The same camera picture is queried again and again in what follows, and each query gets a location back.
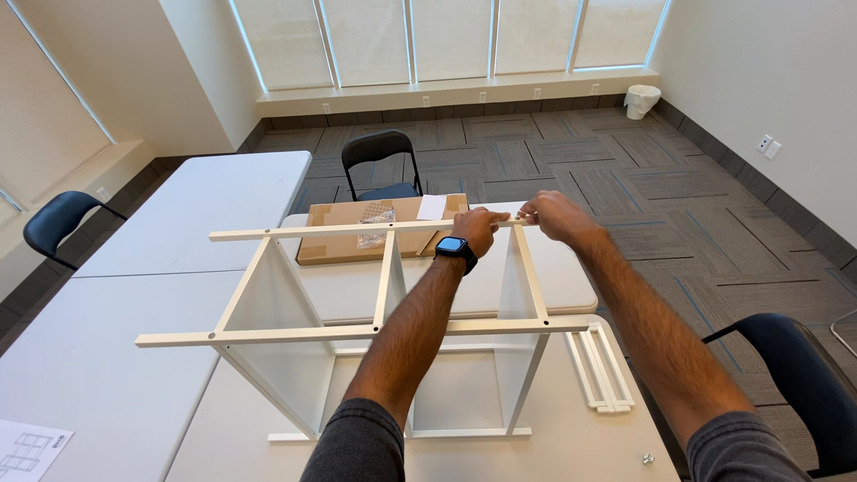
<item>hairy arm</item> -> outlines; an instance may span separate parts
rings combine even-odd
[[[640,377],[682,448],[726,412],[754,410],[711,351],[637,274],[607,230],[556,191],[540,191],[521,213],[549,238],[568,244],[589,269]]]
[[[457,214],[452,236],[466,239],[474,254],[482,257],[494,242],[495,223],[508,217],[509,213],[492,213],[485,208]],[[376,401],[396,419],[399,429],[404,429],[417,387],[440,349],[452,300],[466,268],[462,258],[435,258],[375,336],[343,401]]]

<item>hand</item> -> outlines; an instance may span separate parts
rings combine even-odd
[[[568,244],[573,250],[604,233],[604,228],[580,206],[555,190],[538,191],[518,214],[526,218],[527,224],[539,225],[548,238]]]
[[[488,252],[491,244],[494,244],[494,233],[500,229],[497,222],[505,221],[509,216],[509,213],[492,213],[486,208],[455,214],[455,224],[450,236],[466,239],[473,254],[481,258]]]

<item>cardboard packaging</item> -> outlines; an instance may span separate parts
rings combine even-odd
[[[337,202],[335,204],[314,204],[309,208],[307,226],[336,226],[358,224],[379,212],[391,207],[396,211],[396,221],[417,220],[421,197],[403,197],[380,201]],[[469,208],[467,195],[450,194],[446,196],[446,209],[443,219],[450,220],[456,213]],[[449,235],[449,231],[402,232],[399,237],[399,251],[403,258],[434,256],[434,248],[440,240]],[[384,245],[359,249],[358,236],[325,236],[303,238],[297,252],[297,264],[311,266],[335,262],[355,262],[380,260],[384,257]]]

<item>chair seat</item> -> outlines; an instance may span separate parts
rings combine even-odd
[[[379,199],[398,199],[400,197],[419,197],[420,193],[410,183],[398,183],[386,188],[371,190],[357,197],[358,201],[377,201]]]

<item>trash can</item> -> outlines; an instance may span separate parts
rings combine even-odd
[[[636,85],[628,88],[625,94],[625,105],[628,106],[628,118],[639,120],[645,117],[661,98],[661,89],[652,86]]]

